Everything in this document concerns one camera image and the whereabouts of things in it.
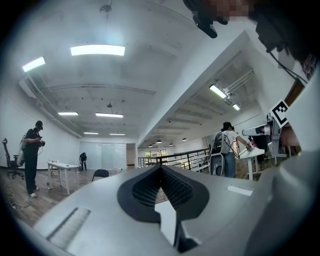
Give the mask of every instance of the black metal railing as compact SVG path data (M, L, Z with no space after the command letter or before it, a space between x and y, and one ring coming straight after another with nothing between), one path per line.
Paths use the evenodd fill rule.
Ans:
M157 157L138 157L138 166L142 168L151 165L170 165L191 170L195 163L198 166L207 165L209 156L210 149L205 148Z

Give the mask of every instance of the black chair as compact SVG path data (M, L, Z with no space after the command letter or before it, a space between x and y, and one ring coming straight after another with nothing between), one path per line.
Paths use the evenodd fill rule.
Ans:
M8 152L8 149L7 149L7 143L8 143L8 140L6 138L4 138L4 140L2 141L2 144L4 146L4 150L5 150L5 156L6 156L6 164L9 168L11 169L14 169L14 171L8 171L6 174L9 176L10 174L12 174L12 179L14 180L15 179L15 176L18 175L20 176L23 180L25 179L25 176L21 173L21 172L18 172L17 169L18 169L18 165L17 165L17 159L18 159L18 155L17 154L14 154L13 157L14 157L14 160L11 161L10 159L10 154Z
M105 169L98 169L94 172L92 181L94 181L95 177L102 177L102 178L109 177L109 172Z

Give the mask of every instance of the floor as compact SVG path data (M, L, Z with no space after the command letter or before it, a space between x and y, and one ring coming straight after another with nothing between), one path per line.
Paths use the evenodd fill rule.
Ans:
M274 167L273 159L269 159L266 162L262 162L259 164L259 170L265 170L270 167ZM117 175L121 172L126 172L134 169L134 166L128 166L127 170L114 170L110 171L110 176ZM33 226L37 220L48 212L53 206L58 204L64 198L66 198L67 190L66 184L64 182L64 173L62 172L62 186L60 187L59 183L59 175L56 174L53 176L52 179L52 186L54 189L48 189L47 182L48 179L48 172L45 170L37 171L35 182L36 185L40 188L40 191L37 192L38 198L29 198L26 191L26 184L25 181L22 180L19 176L16 176L15 179L11 179L11 176L7 176L6 169L0 171L0 180L1 180L1 188L2 192L5 193L6 201L8 202L9 209L12 210L12 214L16 215L18 218L25 221L28 225ZM79 172L79 185L84 186L92 181L92 177L94 175L95 170L88 170L88 171L80 171ZM208 168L204 170L205 174L209 173ZM236 161L236 177L238 179L248 179L248 163L247 160L237 160ZM71 172L69 176L69 187L70 193L72 194L76 191L76 175L75 173ZM259 175L254 175L253 178L255 180L259 179ZM156 204L162 203L167 201L167 197L160 189ZM15 203L14 210L10 203Z

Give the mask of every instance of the white ceiling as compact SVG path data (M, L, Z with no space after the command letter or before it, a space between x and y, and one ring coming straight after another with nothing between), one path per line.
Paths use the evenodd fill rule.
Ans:
M153 135L149 136L139 148L146 148L157 140L163 142L162 147L167 147L170 143L177 142L177 136L183 137L184 132L190 133L190 131L196 130L198 126L205 122L212 122L217 117L236 112L232 106L226 104L209 87L218 79L216 85L223 90L250 69L251 67L246 62L244 54L240 51L225 66L221 67L201 89L184 102L171 117L167 118L157 128L154 128L152 130ZM238 104L240 108L244 108L254 102L253 79L237 89L230 99L233 104Z
M100 8L109 3L43 5L20 26L11 62L18 82L26 76L24 64L44 57L46 64L28 76L45 97L44 107L49 101L47 110L73 131L136 137L144 109L179 56L184 38L197 28L183 1L114 0L107 15ZM96 44L125 46L125 55L71 56L70 47ZM79 116L59 117L59 111ZM124 118L96 117L96 112Z

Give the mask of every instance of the white t-shirt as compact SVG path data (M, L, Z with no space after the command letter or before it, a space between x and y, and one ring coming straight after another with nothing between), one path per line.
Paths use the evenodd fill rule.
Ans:
M233 142L234 142L234 139L236 138L236 137L238 137L239 136L239 134L237 134L235 131L233 131L233 130L225 130L225 131L223 131L222 132L224 135L226 135L227 134L227 137L228 137L228 139L226 138L225 139L225 141L226 141L226 143L232 148L233 147Z

